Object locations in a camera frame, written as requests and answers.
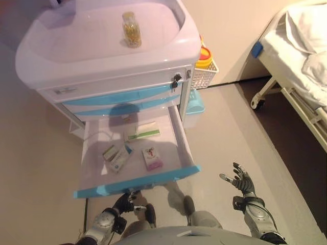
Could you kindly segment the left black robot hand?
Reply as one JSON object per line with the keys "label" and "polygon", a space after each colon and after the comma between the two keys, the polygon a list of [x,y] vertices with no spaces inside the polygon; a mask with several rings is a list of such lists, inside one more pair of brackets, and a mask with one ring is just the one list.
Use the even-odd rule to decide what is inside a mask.
{"label": "left black robot hand", "polygon": [[146,211],[147,207],[145,205],[136,205],[134,201],[137,198],[137,192],[127,192],[121,195],[115,202],[113,209],[119,211],[119,214],[133,212],[133,211]]}

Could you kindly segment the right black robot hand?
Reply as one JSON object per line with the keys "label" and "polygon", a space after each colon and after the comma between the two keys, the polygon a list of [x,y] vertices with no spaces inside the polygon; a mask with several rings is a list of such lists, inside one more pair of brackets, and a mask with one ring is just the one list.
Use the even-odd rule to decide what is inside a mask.
{"label": "right black robot hand", "polygon": [[247,170],[234,162],[233,172],[236,174],[233,178],[223,173],[219,174],[219,177],[241,191],[244,196],[256,197],[255,186]]}

